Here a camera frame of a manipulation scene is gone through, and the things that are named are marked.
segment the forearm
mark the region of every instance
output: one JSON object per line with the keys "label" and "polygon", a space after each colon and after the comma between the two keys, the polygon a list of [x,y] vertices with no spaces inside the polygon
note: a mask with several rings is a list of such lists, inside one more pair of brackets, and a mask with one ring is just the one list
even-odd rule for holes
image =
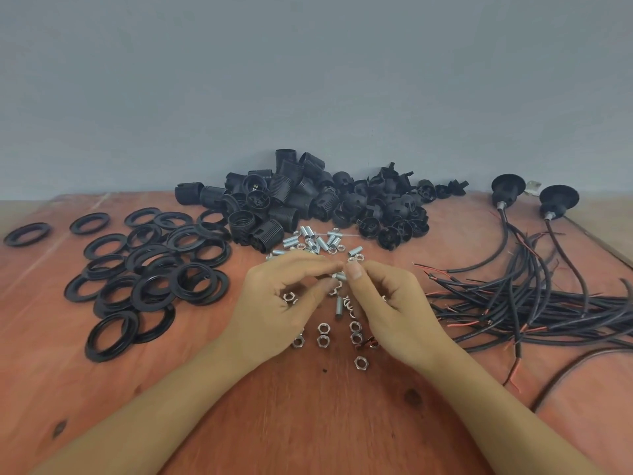
{"label": "forearm", "polygon": [[600,473],[456,345],[417,369],[457,412],[495,473]]}
{"label": "forearm", "polygon": [[35,474],[154,474],[252,367],[218,339],[38,466]]}

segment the right hand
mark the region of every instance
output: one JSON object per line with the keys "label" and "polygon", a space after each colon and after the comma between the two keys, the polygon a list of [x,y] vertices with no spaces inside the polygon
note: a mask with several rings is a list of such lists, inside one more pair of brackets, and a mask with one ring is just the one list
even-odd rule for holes
{"label": "right hand", "polygon": [[[440,352],[456,347],[411,272],[367,261],[347,263],[345,274],[372,333],[393,357],[424,370]],[[387,296],[386,303],[381,293]]]}

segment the table surface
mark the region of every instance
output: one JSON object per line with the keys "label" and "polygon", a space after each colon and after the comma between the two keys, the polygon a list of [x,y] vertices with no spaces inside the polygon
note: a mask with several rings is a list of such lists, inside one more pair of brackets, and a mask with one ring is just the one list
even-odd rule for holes
{"label": "table surface", "polygon": [[[4,473],[34,467],[193,357],[226,327],[248,268],[264,261],[264,255],[250,247],[233,247],[231,259],[221,268],[231,288],[219,303],[194,307],[180,302],[172,327],[159,339],[132,346],[111,362],[93,364],[83,355],[85,339],[98,321],[92,303],[70,303],[63,289],[87,263],[83,247],[106,233],[129,233],[123,219],[146,206],[195,216],[203,210],[178,205],[170,192],[60,196],[20,223],[50,223],[54,229],[47,239],[20,249],[0,246]],[[508,209],[508,218],[528,233],[542,231],[536,206],[536,199],[523,195]],[[429,235],[393,252],[359,237],[345,237],[344,244],[362,244],[368,259],[413,271],[429,292],[437,286],[412,262],[445,268],[470,265],[493,252],[501,239],[499,218],[486,194],[438,200],[426,208]],[[105,230],[90,236],[70,233],[75,218],[95,211],[110,214]],[[310,225],[319,232],[331,227],[314,220]],[[555,226],[566,233],[561,243],[585,275],[590,292],[624,295],[618,278],[633,280],[631,270],[567,220],[557,220]],[[500,259],[462,278],[495,278],[514,247],[510,242]],[[539,251],[550,250],[550,241],[542,239]],[[554,281],[560,289],[579,291],[564,264]],[[163,472],[491,473],[452,409],[414,371],[382,349],[364,350],[369,369],[356,370],[350,319],[336,322],[334,305],[328,298],[312,316],[302,349],[284,351],[219,400]],[[321,322],[332,325],[328,349],[317,347]],[[508,390],[528,405],[556,371],[593,348],[527,344],[514,378],[520,391]],[[513,363],[512,351],[502,347],[473,357],[500,382]],[[539,414],[610,473],[630,473],[633,466],[631,374],[633,357],[626,354],[591,360],[565,380]],[[65,429],[58,434],[60,423]]]}

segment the finger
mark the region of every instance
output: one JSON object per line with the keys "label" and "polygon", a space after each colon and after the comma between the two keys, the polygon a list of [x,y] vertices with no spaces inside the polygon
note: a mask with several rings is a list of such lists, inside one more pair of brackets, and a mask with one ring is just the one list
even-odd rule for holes
{"label": "finger", "polygon": [[384,300],[376,290],[372,279],[369,278],[365,269],[360,263],[353,261],[348,262],[345,266],[345,275],[347,276],[347,284],[354,293],[354,297],[358,300],[358,304],[370,318],[377,315],[379,310],[384,309]]}
{"label": "finger", "polygon": [[333,278],[319,280],[312,285],[312,287],[299,298],[299,301],[288,310],[291,318],[297,318],[303,327],[305,322],[323,301],[323,298],[332,291],[334,287],[336,287],[336,279]]}
{"label": "finger", "polygon": [[299,282],[305,277],[331,275],[342,269],[343,263],[339,260],[331,260],[325,256],[315,256],[310,259],[295,260],[293,263],[285,263],[277,267],[270,276],[275,283],[281,283],[283,287],[286,287]]}

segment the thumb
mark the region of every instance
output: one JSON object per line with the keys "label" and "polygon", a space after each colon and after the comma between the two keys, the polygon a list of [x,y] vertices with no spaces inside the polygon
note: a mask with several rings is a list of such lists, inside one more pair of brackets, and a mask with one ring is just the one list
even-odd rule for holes
{"label": "thumb", "polygon": [[299,297],[299,301],[295,303],[290,310],[291,317],[301,317],[302,321],[307,321],[314,311],[319,306],[319,303],[323,301],[325,295],[327,295],[339,281],[337,279],[328,277],[319,280],[312,285],[308,291]]}
{"label": "thumb", "polygon": [[369,278],[365,269],[356,260],[345,266],[347,284],[354,293],[354,297],[363,307],[368,317],[371,317],[385,302],[376,290],[374,282]]}

